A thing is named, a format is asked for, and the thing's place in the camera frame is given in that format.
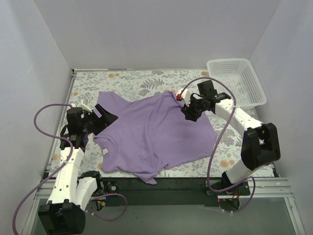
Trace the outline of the purple t shirt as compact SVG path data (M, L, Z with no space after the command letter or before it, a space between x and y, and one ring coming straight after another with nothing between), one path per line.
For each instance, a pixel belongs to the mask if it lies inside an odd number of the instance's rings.
M217 134L208 117L186 120L172 92L129 102L100 92L98 104L117 120L95 136L103 152L102 171L130 172L147 184L163 169L210 156Z

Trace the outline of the white plastic basket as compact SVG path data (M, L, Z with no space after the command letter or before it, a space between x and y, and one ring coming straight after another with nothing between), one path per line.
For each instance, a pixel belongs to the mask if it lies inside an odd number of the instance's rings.
M216 59L207 62L210 77L225 84L235 95L237 105L252 109L267 102L261 83L249 60L244 58Z

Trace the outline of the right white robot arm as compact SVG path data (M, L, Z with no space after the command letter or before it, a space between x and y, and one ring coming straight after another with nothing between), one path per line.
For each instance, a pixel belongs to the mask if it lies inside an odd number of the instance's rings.
M211 192L231 195L255 171L280 159L277 128L273 123L264 124L252 118L237 106L235 95L226 85L223 86L226 92L218 93L213 85L215 78L201 77L201 80L197 84L198 99L194 98L194 94L187 87L177 91L176 99L184 101L181 111L186 120L196 122L203 112L210 111L223 118L226 126L231 125L241 135L240 160L222 174L220 189L208 184Z

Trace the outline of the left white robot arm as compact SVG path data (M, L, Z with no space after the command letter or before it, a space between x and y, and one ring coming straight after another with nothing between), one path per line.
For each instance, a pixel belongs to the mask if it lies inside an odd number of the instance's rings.
M98 135L118 117L100 104L91 110L85 104L70 107L67 124L60 132L60 165L55 184L45 205L38 210L39 219L49 235L81 234L85 229L85 208L92 195L104 190L98 171L85 172L79 177L79 168L85 155L89 135Z

